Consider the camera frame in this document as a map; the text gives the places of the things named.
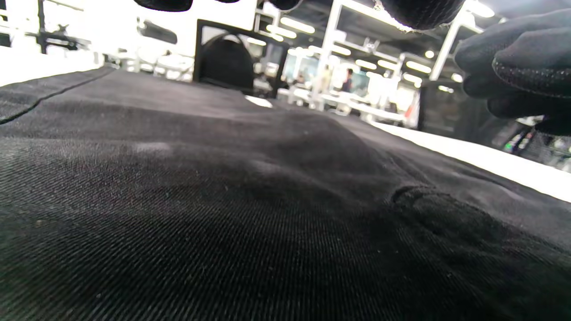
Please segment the person's left hand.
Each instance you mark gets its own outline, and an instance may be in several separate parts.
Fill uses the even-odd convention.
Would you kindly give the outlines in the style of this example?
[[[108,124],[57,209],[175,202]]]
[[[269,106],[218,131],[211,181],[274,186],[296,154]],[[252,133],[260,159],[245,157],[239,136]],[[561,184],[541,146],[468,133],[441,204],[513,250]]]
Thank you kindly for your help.
[[[370,0],[399,24],[426,31],[449,24],[462,9],[464,0]],[[187,12],[192,0],[136,0],[139,6],[160,12]]]

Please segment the person's right hand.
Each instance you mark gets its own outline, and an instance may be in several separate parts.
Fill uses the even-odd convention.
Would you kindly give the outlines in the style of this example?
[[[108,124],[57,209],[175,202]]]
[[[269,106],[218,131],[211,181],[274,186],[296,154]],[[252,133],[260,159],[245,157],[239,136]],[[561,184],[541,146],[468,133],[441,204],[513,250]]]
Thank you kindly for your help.
[[[455,62],[463,90],[502,119],[542,116],[535,128],[571,130],[571,11],[557,10],[496,24],[461,42]]]

